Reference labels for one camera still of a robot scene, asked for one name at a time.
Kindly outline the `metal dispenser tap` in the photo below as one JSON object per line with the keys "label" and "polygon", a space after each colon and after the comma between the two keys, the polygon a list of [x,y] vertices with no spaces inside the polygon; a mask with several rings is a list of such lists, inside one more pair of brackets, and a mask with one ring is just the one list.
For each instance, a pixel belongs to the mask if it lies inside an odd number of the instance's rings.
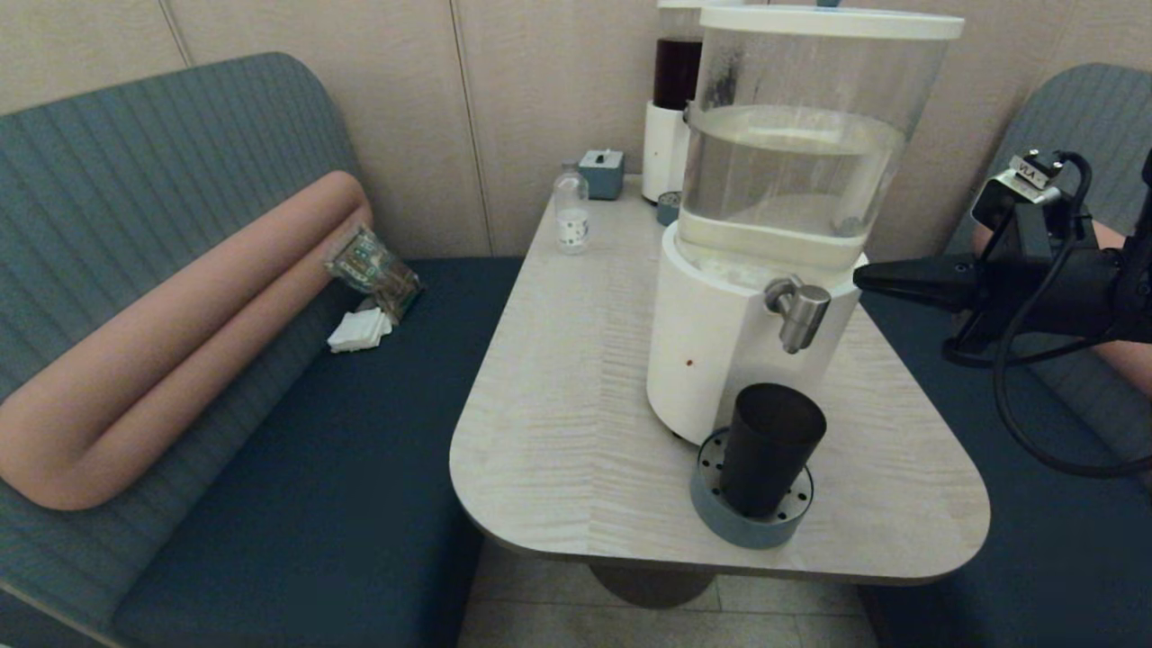
{"label": "metal dispenser tap", "polygon": [[823,325],[832,296],[818,284],[802,282],[798,276],[781,276],[764,292],[767,311],[782,318],[778,337],[791,356],[808,349]]}

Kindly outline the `dark brown plastic cup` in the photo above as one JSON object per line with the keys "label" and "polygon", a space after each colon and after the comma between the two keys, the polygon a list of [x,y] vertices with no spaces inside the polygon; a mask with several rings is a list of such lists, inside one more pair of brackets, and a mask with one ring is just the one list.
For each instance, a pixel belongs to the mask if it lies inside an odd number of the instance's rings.
{"label": "dark brown plastic cup", "polygon": [[823,442],[827,419],[814,400],[782,384],[744,387],[733,404],[720,491],[741,517],[768,517]]}

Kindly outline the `pink bolster cushion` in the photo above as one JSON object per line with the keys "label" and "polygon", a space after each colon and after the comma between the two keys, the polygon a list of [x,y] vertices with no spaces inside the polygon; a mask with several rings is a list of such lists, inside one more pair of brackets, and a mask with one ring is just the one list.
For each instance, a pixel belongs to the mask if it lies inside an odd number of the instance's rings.
{"label": "pink bolster cushion", "polygon": [[329,284],[374,214],[334,171],[181,269],[0,404],[0,480],[44,508],[123,493]]}
{"label": "pink bolster cushion", "polygon": [[[1099,221],[1093,223],[1097,242],[1100,248],[1120,248],[1126,238]],[[1128,341],[1102,342],[1093,348],[1094,355],[1101,357],[1111,369],[1123,378],[1128,385],[1139,390],[1140,394],[1152,401],[1152,344]]]}

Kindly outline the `large white water dispenser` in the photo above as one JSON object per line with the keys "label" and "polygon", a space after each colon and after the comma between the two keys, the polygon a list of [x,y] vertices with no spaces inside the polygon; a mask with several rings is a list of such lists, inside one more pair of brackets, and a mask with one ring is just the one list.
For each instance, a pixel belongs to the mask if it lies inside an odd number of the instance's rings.
{"label": "large white water dispenser", "polygon": [[[812,393],[861,291],[905,148],[967,27],[945,13],[824,5],[708,7],[679,221],[662,235],[647,401],[700,444],[753,384]],[[767,284],[832,296],[808,349],[782,348]]]}

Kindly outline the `teal sofa bench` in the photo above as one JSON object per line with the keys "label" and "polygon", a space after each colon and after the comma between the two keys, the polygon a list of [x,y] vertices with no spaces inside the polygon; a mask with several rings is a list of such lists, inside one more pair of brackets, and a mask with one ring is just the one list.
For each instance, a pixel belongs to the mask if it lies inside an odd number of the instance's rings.
{"label": "teal sofa bench", "polygon": [[[1084,63],[1045,82],[1011,118],[987,173],[1029,149],[1073,150],[1096,178],[1086,208],[1134,229],[1152,150],[1152,71]],[[867,315],[971,455],[990,532],[962,568],[917,587],[861,586],[882,648],[1152,648],[1152,474],[1060,474],[996,416],[990,372],[941,356],[947,312],[876,295]]]}
{"label": "teal sofa bench", "polygon": [[[0,404],[158,284],[334,171],[343,113],[297,58],[234,58],[0,116]],[[44,508],[0,480],[0,645],[455,645],[482,534],[452,435],[521,259],[414,261],[376,351],[326,338],[329,276],[123,493]]]}

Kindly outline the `dispenser with dark drink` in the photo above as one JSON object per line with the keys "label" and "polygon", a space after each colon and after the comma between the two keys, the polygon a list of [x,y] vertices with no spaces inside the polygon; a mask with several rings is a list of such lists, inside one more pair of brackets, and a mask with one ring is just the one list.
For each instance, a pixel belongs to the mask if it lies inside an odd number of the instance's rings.
{"label": "dispenser with dark drink", "polygon": [[685,114],[696,95],[704,39],[700,14],[708,7],[745,3],[746,0],[658,0],[660,36],[652,97],[645,111],[642,178],[642,196],[651,203],[683,187],[690,140]]}

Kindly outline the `blue round perforated drip tray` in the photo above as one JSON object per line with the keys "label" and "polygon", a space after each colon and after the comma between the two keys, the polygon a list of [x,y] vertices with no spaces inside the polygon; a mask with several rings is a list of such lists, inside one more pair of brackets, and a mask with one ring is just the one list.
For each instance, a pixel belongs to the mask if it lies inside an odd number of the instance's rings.
{"label": "blue round perforated drip tray", "polygon": [[728,427],[720,427],[697,451],[688,485],[694,508],[717,536],[740,548],[767,550],[788,543],[814,504],[814,477],[804,467],[782,500],[766,517],[745,517],[725,500],[721,489]]}

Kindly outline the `blue-grey tissue box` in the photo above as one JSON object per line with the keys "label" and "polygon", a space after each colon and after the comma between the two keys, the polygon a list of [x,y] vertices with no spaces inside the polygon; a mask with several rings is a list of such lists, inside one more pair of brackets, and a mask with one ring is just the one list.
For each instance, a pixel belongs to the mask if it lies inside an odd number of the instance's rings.
{"label": "blue-grey tissue box", "polygon": [[623,193],[626,152],[588,150],[579,159],[579,175],[588,181],[589,199],[616,201]]}

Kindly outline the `small clear bottle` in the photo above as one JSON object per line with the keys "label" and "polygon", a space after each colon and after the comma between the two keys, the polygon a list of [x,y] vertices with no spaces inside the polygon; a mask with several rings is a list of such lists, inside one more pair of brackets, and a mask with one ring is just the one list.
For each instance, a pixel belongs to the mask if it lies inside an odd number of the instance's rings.
{"label": "small clear bottle", "polygon": [[564,255],[588,250],[590,238],[590,184],[581,175],[579,163],[564,160],[553,182],[552,206],[556,221],[558,248]]}

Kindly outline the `green snack packet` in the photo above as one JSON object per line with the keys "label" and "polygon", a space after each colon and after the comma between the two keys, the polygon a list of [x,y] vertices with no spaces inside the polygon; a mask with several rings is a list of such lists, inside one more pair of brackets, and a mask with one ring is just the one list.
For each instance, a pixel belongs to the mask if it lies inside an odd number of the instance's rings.
{"label": "green snack packet", "polygon": [[329,276],[348,284],[380,308],[396,327],[420,296],[420,276],[364,224],[346,227],[324,257]]}

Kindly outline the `white folded napkins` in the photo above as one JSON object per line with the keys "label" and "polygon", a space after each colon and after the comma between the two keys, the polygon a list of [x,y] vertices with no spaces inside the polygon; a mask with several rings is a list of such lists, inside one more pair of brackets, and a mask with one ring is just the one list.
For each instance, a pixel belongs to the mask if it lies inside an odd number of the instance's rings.
{"label": "white folded napkins", "polygon": [[376,348],[382,337],[391,333],[391,317],[380,308],[346,312],[338,327],[329,333],[329,352],[338,354]]}

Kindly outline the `round table pedestal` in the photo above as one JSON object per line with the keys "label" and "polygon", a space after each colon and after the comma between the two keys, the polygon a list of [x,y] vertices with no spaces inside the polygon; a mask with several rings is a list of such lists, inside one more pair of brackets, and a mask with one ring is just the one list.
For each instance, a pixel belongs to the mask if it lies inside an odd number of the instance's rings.
{"label": "round table pedestal", "polygon": [[639,608],[677,608],[698,600],[715,575],[702,571],[612,567],[593,563],[589,571],[617,600]]}

